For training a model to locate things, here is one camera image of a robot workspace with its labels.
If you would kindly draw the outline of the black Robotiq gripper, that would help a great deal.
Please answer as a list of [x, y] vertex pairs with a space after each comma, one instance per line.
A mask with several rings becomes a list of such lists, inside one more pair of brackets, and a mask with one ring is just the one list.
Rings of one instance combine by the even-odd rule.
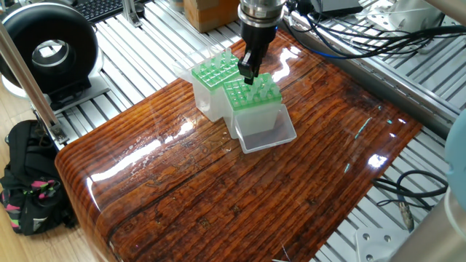
[[249, 15], [239, 15], [241, 21], [241, 37], [245, 42], [245, 54], [238, 61], [237, 67], [240, 74], [254, 83], [269, 44], [274, 40], [280, 16], [269, 18], [257, 18]]

